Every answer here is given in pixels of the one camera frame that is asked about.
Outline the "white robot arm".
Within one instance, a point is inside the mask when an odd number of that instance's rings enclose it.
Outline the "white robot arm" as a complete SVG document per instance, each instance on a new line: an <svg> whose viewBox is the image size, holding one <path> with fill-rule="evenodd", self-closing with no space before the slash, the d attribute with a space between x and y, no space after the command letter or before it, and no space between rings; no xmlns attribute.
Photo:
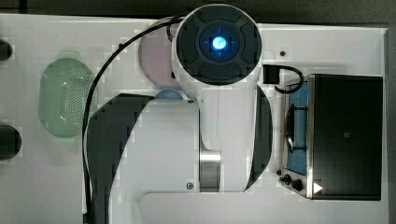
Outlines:
<svg viewBox="0 0 396 224"><path fill-rule="evenodd" d="M121 93L91 117L84 146L89 224L143 224L150 193L244 192L272 150L259 85L262 37L237 7L198 7L177 27L170 61L183 100Z"/></svg>

